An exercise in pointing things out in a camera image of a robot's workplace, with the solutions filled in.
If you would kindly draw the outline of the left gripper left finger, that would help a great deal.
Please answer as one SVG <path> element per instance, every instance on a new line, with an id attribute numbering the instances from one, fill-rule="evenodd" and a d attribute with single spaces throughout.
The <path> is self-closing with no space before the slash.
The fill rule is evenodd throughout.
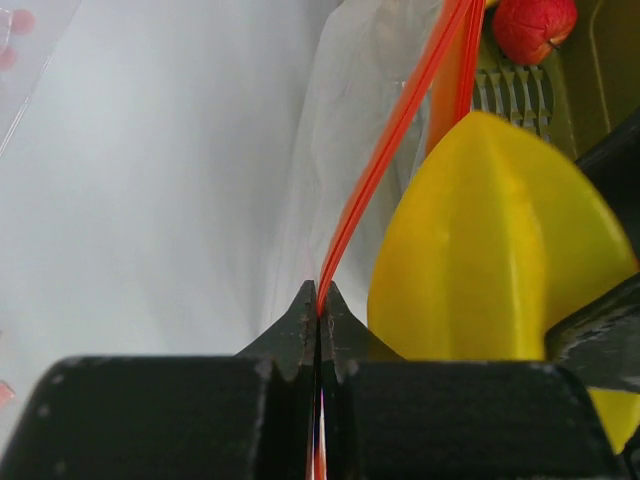
<path id="1" fill-rule="evenodd" d="M 316 291 L 233 356 L 76 356 L 36 384 L 5 479 L 307 479 Z"/>

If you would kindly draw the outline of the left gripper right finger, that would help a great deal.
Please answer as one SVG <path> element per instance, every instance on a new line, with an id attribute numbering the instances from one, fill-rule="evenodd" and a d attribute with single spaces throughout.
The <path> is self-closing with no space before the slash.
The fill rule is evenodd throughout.
<path id="1" fill-rule="evenodd" d="M 580 381 L 539 361 L 407 361 L 331 287 L 320 324 L 331 479 L 621 479 Z"/>

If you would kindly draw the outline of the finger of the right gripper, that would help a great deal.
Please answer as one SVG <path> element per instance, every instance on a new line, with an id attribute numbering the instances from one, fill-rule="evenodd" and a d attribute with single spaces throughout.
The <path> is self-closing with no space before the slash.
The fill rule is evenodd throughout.
<path id="1" fill-rule="evenodd" d="M 639 165 L 639 108 L 576 160 L 590 180 L 620 172 L 628 163 Z"/>
<path id="2" fill-rule="evenodd" d="M 599 389 L 639 391 L 639 276 L 626 279 L 545 335 L 549 360 Z"/>

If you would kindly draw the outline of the yellow toy starfruit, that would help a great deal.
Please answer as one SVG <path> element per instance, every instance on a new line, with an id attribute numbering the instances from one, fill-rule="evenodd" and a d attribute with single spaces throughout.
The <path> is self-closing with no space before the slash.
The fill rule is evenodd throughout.
<path id="1" fill-rule="evenodd" d="M 543 360 L 552 327 L 638 270 L 619 221 L 569 159 L 473 112 L 396 208 L 367 321 L 408 360 Z"/>

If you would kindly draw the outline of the clear zip bag orange zipper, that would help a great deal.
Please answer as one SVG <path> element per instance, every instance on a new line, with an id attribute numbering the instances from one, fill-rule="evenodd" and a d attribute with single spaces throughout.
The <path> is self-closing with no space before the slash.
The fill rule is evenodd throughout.
<path id="1" fill-rule="evenodd" d="M 233 356 L 331 277 L 403 136 L 469 108 L 481 1 L 76 1 L 7 146 L 50 195 L 40 371 L 76 356 Z"/>

